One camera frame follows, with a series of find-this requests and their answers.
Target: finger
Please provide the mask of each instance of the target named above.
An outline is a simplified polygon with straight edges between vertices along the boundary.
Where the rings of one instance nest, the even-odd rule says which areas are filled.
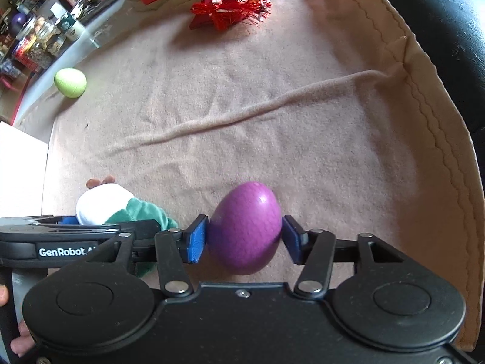
[[[20,324],[18,325],[18,330],[20,331],[20,335],[22,337],[30,336],[30,331],[28,330],[27,325],[25,324],[24,321],[20,322]]]
[[[116,178],[113,176],[113,175],[108,175],[106,176],[106,178],[103,179],[103,182],[101,182],[101,184],[105,184],[105,183],[115,183],[115,180]]]
[[[35,342],[33,341],[31,336],[19,337],[19,338],[15,338],[10,343],[10,348],[12,349],[13,353],[21,357],[25,353],[27,353],[30,349],[32,349],[34,345],[35,345]]]
[[[0,307],[8,303],[8,289],[4,284],[0,285]]]
[[[96,186],[99,186],[101,185],[101,181],[99,179],[96,179],[96,178],[91,178],[88,180],[88,182],[86,182],[86,187],[88,189],[93,189],[95,188]]]

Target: plastic egg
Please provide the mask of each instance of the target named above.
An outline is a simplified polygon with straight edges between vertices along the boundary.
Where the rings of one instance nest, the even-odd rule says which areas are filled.
[[[63,68],[54,76],[54,84],[59,92],[68,98],[77,98],[87,86],[86,75],[75,68]]]
[[[239,185],[226,195],[209,221],[209,252],[228,271],[249,275],[275,255],[281,208],[274,193],[259,182]]]

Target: purple ball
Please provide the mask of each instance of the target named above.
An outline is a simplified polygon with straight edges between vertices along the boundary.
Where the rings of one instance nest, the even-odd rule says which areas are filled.
[[[209,221],[211,255],[236,275],[265,267],[275,255],[281,232],[281,208],[275,194],[260,182],[233,189]]]
[[[27,21],[27,16],[24,15],[23,13],[17,13],[16,15],[14,15],[10,21],[10,27],[9,27],[10,33],[12,35],[17,35],[22,29],[22,27],[24,26],[24,24],[26,23],[26,21]]]

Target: screw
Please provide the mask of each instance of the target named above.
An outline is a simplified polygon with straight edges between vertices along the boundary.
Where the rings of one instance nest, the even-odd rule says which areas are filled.
[[[251,293],[244,289],[238,289],[236,290],[236,295],[241,298],[249,298],[251,296]]]
[[[165,290],[173,294],[182,294],[189,289],[189,285],[184,281],[170,281],[165,284]]]
[[[182,239],[183,233],[180,228],[169,228],[167,231],[171,234],[174,241],[180,241]]]
[[[441,357],[438,359],[437,364],[453,364],[453,360],[449,357]]]
[[[303,293],[316,294],[323,290],[323,286],[317,281],[302,281],[298,284],[298,290]]]

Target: fleece blanket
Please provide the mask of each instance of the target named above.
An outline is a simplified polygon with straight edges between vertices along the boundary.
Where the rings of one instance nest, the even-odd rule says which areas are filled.
[[[43,211],[72,214],[88,178],[111,173],[187,226],[258,180],[305,228],[370,232],[446,278],[472,349],[483,289],[483,191],[463,121],[387,0],[272,0],[261,26],[189,30],[198,0],[169,0],[79,64],[86,92],[54,88]],[[289,281],[281,247],[236,277],[204,256],[195,282]],[[332,285],[350,276],[335,265]],[[147,281],[156,284],[156,278]]]

